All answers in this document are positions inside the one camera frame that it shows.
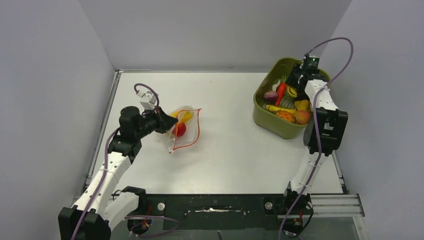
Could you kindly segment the clear zip top bag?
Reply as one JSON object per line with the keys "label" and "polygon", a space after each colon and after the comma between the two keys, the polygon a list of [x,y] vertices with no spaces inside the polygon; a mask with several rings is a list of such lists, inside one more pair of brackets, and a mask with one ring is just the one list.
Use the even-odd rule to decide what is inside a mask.
{"label": "clear zip top bag", "polygon": [[199,140],[201,110],[202,108],[184,105],[170,114],[171,117],[177,119],[177,123],[159,137],[169,154],[178,149],[190,147]]}

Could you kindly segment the small yellow banana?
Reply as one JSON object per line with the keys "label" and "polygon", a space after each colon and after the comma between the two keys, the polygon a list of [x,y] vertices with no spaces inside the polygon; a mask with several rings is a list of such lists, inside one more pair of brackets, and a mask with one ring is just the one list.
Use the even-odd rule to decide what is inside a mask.
{"label": "small yellow banana", "polygon": [[291,98],[297,98],[298,97],[298,93],[297,93],[297,90],[296,90],[296,88],[295,87],[292,87],[292,86],[290,86],[290,85],[287,85],[286,86],[286,90],[287,90],[287,93],[289,94],[289,96],[291,97]]}

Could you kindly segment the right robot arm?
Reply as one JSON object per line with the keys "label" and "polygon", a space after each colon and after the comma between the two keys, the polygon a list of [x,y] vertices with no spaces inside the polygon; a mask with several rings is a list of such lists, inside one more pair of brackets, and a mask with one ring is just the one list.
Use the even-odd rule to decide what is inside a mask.
{"label": "right robot arm", "polygon": [[289,86],[297,93],[295,101],[298,104],[305,102],[303,111],[310,114],[308,119],[300,121],[306,125],[303,135],[305,154],[281,199],[282,209],[289,214],[310,201],[317,174],[327,158],[340,147],[349,118],[348,113],[334,103],[330,81],[318,68],[319,60],[306,53],[288,77]]}

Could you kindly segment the red apple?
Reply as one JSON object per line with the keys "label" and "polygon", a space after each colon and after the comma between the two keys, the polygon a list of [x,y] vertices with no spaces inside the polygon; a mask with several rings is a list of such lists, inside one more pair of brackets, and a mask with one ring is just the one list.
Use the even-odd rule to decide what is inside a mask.
{"label": "red apple", "polygon": [[179,138],[182,137],[187,131],[187,126],[183,121],[179,121],[175,124],[174,129],[172,130],[172,134]]}

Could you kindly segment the yellow banana bunch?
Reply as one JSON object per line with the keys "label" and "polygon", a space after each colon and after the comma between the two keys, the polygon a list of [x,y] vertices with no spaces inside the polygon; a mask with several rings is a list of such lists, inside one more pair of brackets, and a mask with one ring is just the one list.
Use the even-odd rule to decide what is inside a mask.
{"label": "yellow banana bunch", "polygon": [[194,112],[193,110],[186,110],[186,109],[176,110],[171,113],[171,116],[173,118],[178,119],[178,122],[177,122],[178,124],[180,123],[185,124],[193,118],[194,116],[193,112]]}

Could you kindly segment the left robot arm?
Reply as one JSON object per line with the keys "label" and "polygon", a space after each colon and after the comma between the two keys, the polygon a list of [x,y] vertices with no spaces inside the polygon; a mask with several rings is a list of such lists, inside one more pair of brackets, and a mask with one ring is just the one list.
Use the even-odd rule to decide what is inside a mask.
{"label": "left robot arm", "polygon": [[107,139],[103,165],[85,192],[58,215],[62,240],[109,240],[113,229],[143,203],[146,191],[128,187],[113,203],[110,198],[142,147],[142,138],[167,133],[178,119],[161,107],[140,112],[136,106],[120,111],[119,128]]}

